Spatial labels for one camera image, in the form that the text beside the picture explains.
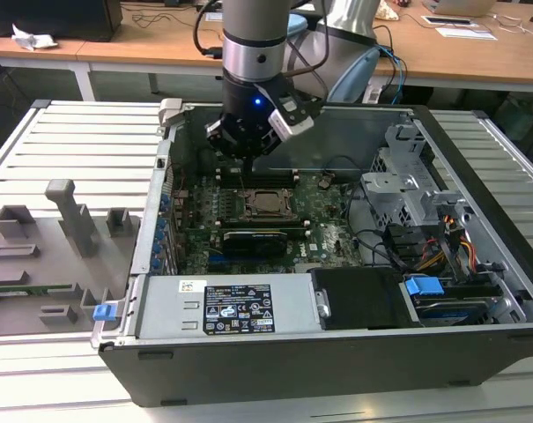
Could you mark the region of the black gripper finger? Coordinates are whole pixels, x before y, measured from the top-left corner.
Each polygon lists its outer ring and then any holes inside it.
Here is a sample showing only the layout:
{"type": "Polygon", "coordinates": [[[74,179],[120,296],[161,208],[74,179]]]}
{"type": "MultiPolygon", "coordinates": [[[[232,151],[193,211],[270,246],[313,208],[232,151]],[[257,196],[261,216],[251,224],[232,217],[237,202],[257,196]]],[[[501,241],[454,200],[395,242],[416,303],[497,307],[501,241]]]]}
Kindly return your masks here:
{"type": "Polygon", "coordinates": [[[242,162],[242,172],[249,174],[254,164],[254,138],[250,130],[232,117],[219,117],[205,126],[207,141],[228,158],[242,162]]]}
{"type": "Polygon", "coordinates": [[[282,139],[274,129],[271,129],[264,137],[262,137],[253,153],[253,159],[249,165],[250,172],[255,170],[255,163],[258,159],[262,156],[271,154],[281,143],[282,139]]]}

